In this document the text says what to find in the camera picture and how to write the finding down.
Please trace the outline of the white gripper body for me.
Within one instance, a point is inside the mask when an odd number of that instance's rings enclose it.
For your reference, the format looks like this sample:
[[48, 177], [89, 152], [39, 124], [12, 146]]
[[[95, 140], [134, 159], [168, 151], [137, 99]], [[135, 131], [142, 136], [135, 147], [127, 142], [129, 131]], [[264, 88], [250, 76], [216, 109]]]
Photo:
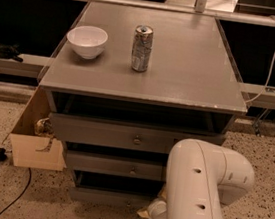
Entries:
[[147, 208], [150, 219], [157, 218], [160, 214], [167, 211], [166, 202], [161, 198], [154, 199]]

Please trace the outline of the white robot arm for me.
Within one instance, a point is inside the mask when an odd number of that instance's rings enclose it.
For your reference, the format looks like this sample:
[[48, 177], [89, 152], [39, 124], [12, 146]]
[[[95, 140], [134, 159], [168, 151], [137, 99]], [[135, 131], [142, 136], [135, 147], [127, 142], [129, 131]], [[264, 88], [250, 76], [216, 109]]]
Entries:
[[246, 195], [254, 168], [235, 150], [197, 139], [176, 143], [169, 153], [165, 186], [138, 211], [146, 219], [223, 219], [222, 207]]

